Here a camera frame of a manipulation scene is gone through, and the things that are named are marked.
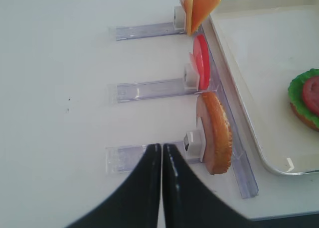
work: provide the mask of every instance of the green lettuce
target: green lettuce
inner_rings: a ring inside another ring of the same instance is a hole
[[[316,127],[319,128],[319,117],[308,110],[302,98],[304,83],[307,81],[307,79],[317,75],[319,75],[319,69],[311,69],[298,75],[291,81],[288,88],[288,94],[290,101],[296,107],[297,112],[305,116],[306,119],[314,122]]]

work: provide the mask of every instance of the red tomato slice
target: red tomato slice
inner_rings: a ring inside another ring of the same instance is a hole
[[[207,90],[210,80],[210,64],[207,42],[203,34],[195,37],[193,55],[199,73],[199,90]]]
[[[319,76],[313,76],[305,82],[303,101],[311,112],[319,116]]]

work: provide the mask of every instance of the bread bun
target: bread bun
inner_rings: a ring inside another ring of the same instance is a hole
[[[316,127],[316,125],[314,124],[314,122],[312,122],[311,120],[307,119],[305,116],[301,115],[300,113],[298,113],[298,111],[296,110],[296,107],[290,103],[291,108],[293,109],[294,114],[304,123],[306,124],[308,127],[311,127],[312,129],[319,131],[319,128]]]
[[[206,137],[206,168],[210,174],[225,173],[231,163],[233,138],[224,107],[214,92],[202,93],[197,98],[196,120],[199,117]]]

